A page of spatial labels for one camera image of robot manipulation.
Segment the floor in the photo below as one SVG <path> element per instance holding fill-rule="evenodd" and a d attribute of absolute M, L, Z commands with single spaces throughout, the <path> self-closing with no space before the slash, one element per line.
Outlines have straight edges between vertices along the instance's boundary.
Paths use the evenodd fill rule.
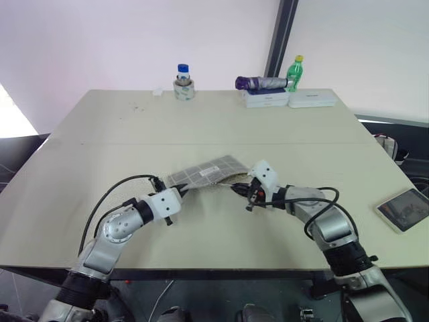
<path fill-rule="evenodd" d="M 414 321 L 429 321 L 428 297 L 398 279 L 390 282 L 407 305 Z M 130 284 L 113 281 L 112 285 L 119 289 L 123 302 L 136 321 L 155 322 L 163 311 L 179 305 L 191 312 L 194 322 L 233 322 L 236 312 L 246 303 L 265 307 L 277 321 L 299 321 L 298 306 L 313 308 L 324 321 L 342 321 L 338 294 L 313 301 L 308 296 L 311 282 L 299 280 L 177 280 L 162 297 L 151 321 L 148 321 L 154 303 L 169 283 L 167 280 L 135 281 Z M 55 286 L 0 270 L 0 303 L 8 304 L 12 313 L 41 315 L 57 292 Z M 131 321 L 121 301 L 99 301 L 97 306 L 109 312 L 110 321 L 120 317 Z"/>

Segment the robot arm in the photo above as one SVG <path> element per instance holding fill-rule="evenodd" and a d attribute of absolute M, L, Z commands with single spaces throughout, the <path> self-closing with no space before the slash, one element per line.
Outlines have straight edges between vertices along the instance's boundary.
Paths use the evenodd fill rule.
<path fill-rule="evenodd" d="M 49 302 L 39 321 L 90 320 L 95 301 L 107 297 L 109 276 L 134 232 L 150 221 L 178 213 L 181 203 L 178 190 L 170 188 L 143 196 L 132 207 L 106 217 L 96 238 L 80 253 L 57 297 Z"/>
<path fill-rule="evenodd" d="M 304 224 L 311 221 L 308 231 L 328 261 L 335 282 L 345 292 L 344 309 L 350 321 L 412 321 L 381 270 L 366 255 L 345 212 L 332 204 L 323 215 L 312 219 L 327 206 L 326 201 L 284 203 L 291 199 L 325 199 L 321 190 L 279 187 L 277 174 L 266 161 L 258 162 L 249 175 L 253 181 L 247 210 L 251 211 L 258 199 L 265 199 L 271 201 L 265 203 L 266 207 L 285 209 Z"/>

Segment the beige table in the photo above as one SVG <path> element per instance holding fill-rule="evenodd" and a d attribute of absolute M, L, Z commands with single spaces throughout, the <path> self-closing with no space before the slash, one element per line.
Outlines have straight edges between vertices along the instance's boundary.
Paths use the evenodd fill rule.
<path fill-rule="evenodd" d="M 413 187 L 343 102 L 334 107 L 246 109 L 238 91 L 90 91 L 0 194 L 0 265 L 67 268 L 100 196 L 134 174 L 167 174 L 231 154 L 266 159 L 283 185 L 333 186 L 369 255 L 382 268 L 429 264 L 429 221 L 399 235 L 374 207 Z M 98 212 L 151 187 L 136 180 Z M 174 225 L 151 223 L 118 268 L 316 270 L 324 256 L 284 211 L 245 210 L 228 188 L 186 196 Z"/>

